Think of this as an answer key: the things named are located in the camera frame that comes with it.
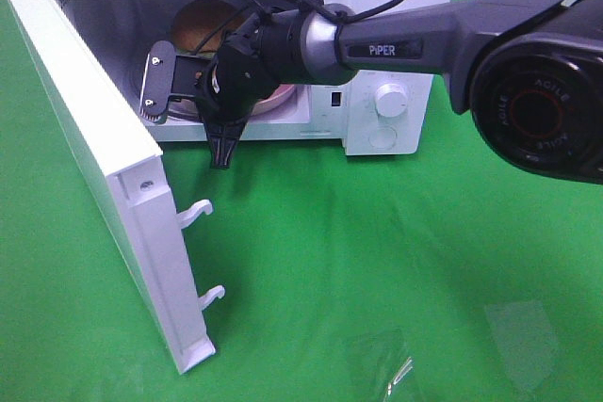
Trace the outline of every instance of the robotic arm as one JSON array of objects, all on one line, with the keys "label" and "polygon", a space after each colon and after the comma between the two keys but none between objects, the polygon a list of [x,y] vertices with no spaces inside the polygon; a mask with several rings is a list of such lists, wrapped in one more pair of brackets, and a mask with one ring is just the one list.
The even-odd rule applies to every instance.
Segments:
[{"label": "robotic arm", "polygon": [[161,122],[169,99],[194,100],[212,165],[228,168],[253,106],[280,84],[342,85],[359,70],[441,74],[452,110],[470,110],[501,157],[603,184],[603,0],[562,1],[466,0],[354,22],[320,0],[260,11],[213,58],[156,43],[141,113]]}]

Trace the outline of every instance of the white microwave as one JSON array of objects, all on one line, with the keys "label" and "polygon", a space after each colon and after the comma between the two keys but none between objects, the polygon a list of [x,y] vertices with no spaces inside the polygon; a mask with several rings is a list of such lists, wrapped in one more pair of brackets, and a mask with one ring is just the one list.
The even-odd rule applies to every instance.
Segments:
[{"label": "white microwave", "polygon": [[[195,1],[9,0],[75,160],[180,373],[215,353],[203,308],[224,288],[197,294],[181,230],[213,206],[202,200],[176,212],[156,142],[205,134],[182,118],[153,124],[138,103],[151,45]],[[385,1],[325,0],[354,11]],[[394,10],[447,1],[407,0]],[[296,86],[252,117],[242,139],[330,138],[348,155],[414,153],[431,84],[428,74],[360,71],[344,86]],[[380,105],[384,90],[397,108]]]}]

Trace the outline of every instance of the white knob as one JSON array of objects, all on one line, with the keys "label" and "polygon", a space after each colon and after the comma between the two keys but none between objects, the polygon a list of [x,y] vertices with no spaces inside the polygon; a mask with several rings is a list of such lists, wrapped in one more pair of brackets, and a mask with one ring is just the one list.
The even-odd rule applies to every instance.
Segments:
[{"label": "white knob", "polygon": [[382,117],[398,117],[408,106],[408,96],[404,86],[399,84],[381,85],[375,91],[375,108]]}]

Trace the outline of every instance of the microwave door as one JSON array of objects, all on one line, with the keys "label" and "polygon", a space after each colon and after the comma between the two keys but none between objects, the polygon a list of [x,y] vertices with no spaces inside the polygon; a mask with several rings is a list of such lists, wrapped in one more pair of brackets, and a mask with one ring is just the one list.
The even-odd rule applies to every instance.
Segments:
[{"label": "microwave door", "polygon": [[202,309],[223,288],[198,296],[181,231],[211,203],[176,212],[160,148],[56,0],[9,2],[75,161],[184,373],[215,353]]}]

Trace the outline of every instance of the green backdrop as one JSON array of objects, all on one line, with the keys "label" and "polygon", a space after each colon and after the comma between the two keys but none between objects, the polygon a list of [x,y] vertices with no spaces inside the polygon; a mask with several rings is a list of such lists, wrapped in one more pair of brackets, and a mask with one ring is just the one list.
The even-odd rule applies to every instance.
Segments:
[{"label": "green backdrop", "polygon": [[436,78],[418,153],[162,144],[219,352],[178,376],[0,0],[0,398],[596,401],[601,186],[512,168]]}]

